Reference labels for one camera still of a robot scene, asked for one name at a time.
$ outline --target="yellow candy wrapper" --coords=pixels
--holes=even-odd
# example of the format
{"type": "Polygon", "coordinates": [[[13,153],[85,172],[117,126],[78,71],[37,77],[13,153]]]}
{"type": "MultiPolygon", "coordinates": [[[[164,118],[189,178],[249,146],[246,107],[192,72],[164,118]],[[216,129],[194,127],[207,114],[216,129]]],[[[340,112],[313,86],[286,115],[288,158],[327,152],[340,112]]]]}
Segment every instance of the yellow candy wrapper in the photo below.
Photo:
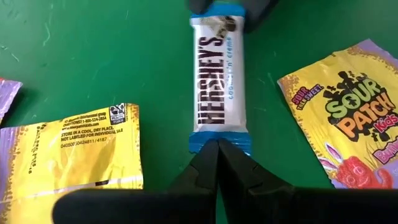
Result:
{"type": "Polygon", "coordinates": [[[337,188],[398,188],[398,60],[371,40],[279,80],[337,188]]]}
{"type": "Polygon", "coordinates": [[[0,223],[52,223],[54,203],[87,187],[142,189],[139,108],[121,103],[0,130],[0,223]]]}

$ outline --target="green surface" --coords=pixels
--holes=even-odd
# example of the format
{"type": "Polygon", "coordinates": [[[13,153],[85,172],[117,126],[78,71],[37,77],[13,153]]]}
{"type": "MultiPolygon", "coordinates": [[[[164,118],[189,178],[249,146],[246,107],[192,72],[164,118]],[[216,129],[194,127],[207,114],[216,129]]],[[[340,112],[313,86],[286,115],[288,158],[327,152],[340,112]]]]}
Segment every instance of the green surface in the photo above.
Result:
{"type": "MultiPolygon", "coordinates": [[[[395,0],[281,0],[245,36],[255,160],[291,184],[331,187],[276,81],[367,38],[398,56],[397,8],[395,0]]],[[[189,15],[181,0],[1,0],[0,76],[24,83],[2,127],[137,103],[145,188],[166,188],[192,158],[189,15]]]]}

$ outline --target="plastic packaging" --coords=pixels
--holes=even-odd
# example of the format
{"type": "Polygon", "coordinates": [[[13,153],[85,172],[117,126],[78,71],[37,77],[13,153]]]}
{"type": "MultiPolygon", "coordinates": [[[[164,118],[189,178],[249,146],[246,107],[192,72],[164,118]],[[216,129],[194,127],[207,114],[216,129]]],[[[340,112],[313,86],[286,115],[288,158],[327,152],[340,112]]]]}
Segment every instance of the plastic packaging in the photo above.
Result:
{"type": "Polygon", "coordinates": [[[195,29],[195,114],[190,151],[209,139],[225,138],[251,153],[246,129],[243,66],[244,9],[213,4],[203,15],[192,15],[195,29]]]}
{"type": "Polygon", "coordinates": [[[398,188],[398,60],[365,40],[279,84],[335,187],[398,188]]]}
{"type": "Polygon", "coordinates": [[[0,123],[22,83],[0,78],[0,123]]]}
{"type": "Polygon", "coordinates": [[[138,114],[121,103],[0,130],[0,223],[51,223],[54,203],[71,190],[141,189],[138,114]]]}

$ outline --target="black tongs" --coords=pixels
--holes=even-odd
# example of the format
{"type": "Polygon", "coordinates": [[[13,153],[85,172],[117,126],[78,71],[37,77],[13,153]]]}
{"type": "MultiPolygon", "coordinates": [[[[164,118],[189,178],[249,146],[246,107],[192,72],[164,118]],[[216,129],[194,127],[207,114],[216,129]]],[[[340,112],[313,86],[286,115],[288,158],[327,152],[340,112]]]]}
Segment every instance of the black tongs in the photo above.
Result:
{"type": "MultiPolygon", "coordinates": [[[[187,0],[189,10],[195,14],[205,13],[213,2],[214,0],[187,0]]],[[[244,31],[249,33],[255,30],[277,2],[278,0],[241,0],[246,10],[244,31]]]]}

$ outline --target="candy bar wrapper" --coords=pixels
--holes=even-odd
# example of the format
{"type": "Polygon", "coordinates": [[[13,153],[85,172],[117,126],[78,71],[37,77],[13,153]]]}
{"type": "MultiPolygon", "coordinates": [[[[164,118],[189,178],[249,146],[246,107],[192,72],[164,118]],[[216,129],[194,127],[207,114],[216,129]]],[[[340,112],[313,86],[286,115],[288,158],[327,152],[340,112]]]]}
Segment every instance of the candy bar wrapper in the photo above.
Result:
{"type": "Polygon", "coordinates": [[[142,189],[138,114],[121,103],[0,130],[0,223],[51,223],[72,190],[142,189]]]}
{"type": "Polygon", "coordinates": [[[246,129],[243,66],[244,9],[237,4],[213,4],[192,15],[195,30],[195,114],[191,152],[209,139],[225,138],[251,153],[246,129]]]}
{"type": "Polygon", "coordinates": [[[398,188],[398,60],[371,40],[279,80],[337,188],[398,188]]]}
{"type": "Polygon", "coordinates": [[[0,123],[22,83],[0,78],[0,123]]]}

